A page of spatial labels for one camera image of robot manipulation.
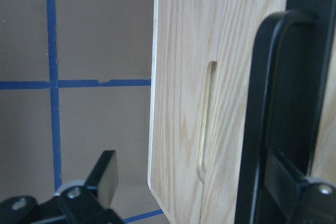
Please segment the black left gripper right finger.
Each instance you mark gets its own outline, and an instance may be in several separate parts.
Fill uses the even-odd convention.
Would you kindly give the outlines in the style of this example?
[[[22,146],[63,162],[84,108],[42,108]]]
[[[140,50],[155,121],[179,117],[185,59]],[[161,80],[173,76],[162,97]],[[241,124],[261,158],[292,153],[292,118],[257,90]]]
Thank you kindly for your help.
[[[268,151],[267,190],[286,223],[335,223],[335,185],[303,174],[277,150]]]

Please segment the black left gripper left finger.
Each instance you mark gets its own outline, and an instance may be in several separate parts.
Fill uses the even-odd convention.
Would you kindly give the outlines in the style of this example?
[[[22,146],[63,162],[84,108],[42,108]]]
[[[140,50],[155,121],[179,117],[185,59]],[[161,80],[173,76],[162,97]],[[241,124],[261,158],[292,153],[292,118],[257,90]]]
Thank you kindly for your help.
[[[83,186],[93,193],[103,208],[109,208],[117,185],[116,151],[103,151],[86,179],[76,179],[61,185],[55,192],[55,196],[60,196],[71,187]]]

